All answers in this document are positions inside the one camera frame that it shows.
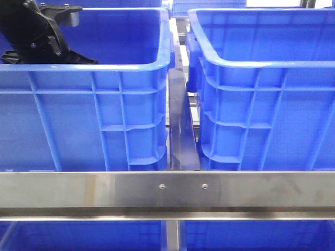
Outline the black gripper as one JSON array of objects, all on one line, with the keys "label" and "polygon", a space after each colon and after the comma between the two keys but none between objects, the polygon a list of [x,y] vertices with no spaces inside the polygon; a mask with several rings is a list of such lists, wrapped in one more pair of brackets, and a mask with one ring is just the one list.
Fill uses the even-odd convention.
[{"label": "black gripper", "polygon": [[55,64],[98,64],[70,50],[59,26],[70,25],[77,5],[40,4],[35,1],[1,1],[1,33],[14,50],[1,56],[4,64],[25,64],[29,56],[55,56]]}]

